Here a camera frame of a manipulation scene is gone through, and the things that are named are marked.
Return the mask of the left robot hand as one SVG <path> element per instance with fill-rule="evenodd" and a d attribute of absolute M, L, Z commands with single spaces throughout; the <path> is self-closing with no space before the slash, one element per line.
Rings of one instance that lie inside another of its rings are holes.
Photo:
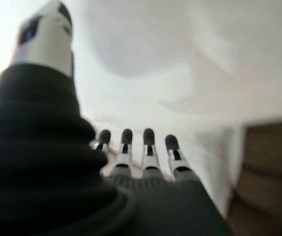
<path fill-rule="evenodd" d="M 229 236 L 188 167 L 176 181 L 101 175 L 74 85 L 72 20 L 60 1 L 20 28 L 0 75 L 0 236 Z"/>

